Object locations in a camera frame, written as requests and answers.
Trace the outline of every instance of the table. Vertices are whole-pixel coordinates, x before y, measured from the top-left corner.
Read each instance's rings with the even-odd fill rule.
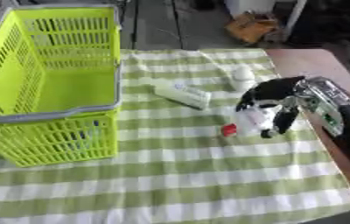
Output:
[[[267,50],[268,55],[276,65],[276,70],[283,77],[309,73],[330,78],[350,92],[350,73],[337,61],[332,53],[322,49],[276,49]],[[321,129],[311,115],[307,115],[312,126],[333,159],[343,171],[350,183],[350,160],[341,152],[340,148]]]

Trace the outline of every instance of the concrete floor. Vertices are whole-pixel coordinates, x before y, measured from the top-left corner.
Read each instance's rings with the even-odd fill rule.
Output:
[[[37,0],[41,3],[72,3],[82,0]],[[100,3],[106,1],[83,0],[85,3]],[[182,34],[184,49],[196,50],[200,48],[243,48],[234,38],[223,29],[230,21],[230,16],[222,6],[211,11],[196,11],[190,7],[189,0],[177,0],[179,26]],[[132,47],[131,34],[134,29],[136,0],[130,1],[125,12],[122,30],[122,48]],[[139,50],[179,49],[180,41],[171,0],[140,0],[135,48]],[[329,44],[325,49],[333,52],[350,71],[350,49],[346,43]],[[307,224],[344,224],[350,223],[350,213],[343,213],[334,217],[307,222]]]

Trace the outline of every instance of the plastic basket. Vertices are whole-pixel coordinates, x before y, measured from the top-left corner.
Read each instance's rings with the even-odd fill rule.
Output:
[[[117,10],[9,10],[0,23],[0,155],[18,166],[117,153]]]

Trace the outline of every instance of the basket handle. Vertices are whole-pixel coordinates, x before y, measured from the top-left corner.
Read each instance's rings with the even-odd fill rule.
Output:
[[[121,22],[119,21],[119,9],[115,4],[95,4],[95,3],[51,3],[51,4],[37,4],[37,5],[24,5],[18,7],[9,7],[0,16],[0,26],[6,19],[8,14],[14,10],[43,10],[43,9],[56,9],[56,8],[113,8],[114,9],[114,22],[118,29],[121,29]]]
[[[101,105],[101,106],[88,106],[88,107],[78,107],[70,108],[64,111],[57,112],[43,112],[43,113],[31,113],[27,115],[0,115],[0,123],[26,123],[26,122],[36,122],[44,120],[54,120],[62,119],[69,116],[74,116],[79,113],[87,112],[99,112],[105,110],[115,109],[121,103],[121,73],[122,73],[122,64],[117,66],[115,71],[115,101],[113,104]]]

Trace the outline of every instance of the striped cloth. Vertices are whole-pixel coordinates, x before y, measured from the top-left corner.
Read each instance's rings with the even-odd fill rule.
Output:
[[[299,223],[350,210],[350,187],[310,124],[224,137],[240,94],[225,71],[276,77],[262,50],[123,52],[119,155],[17,168],[0,158],[0,223]],[[205,111],[152,94],[143,77],[213,94]]]

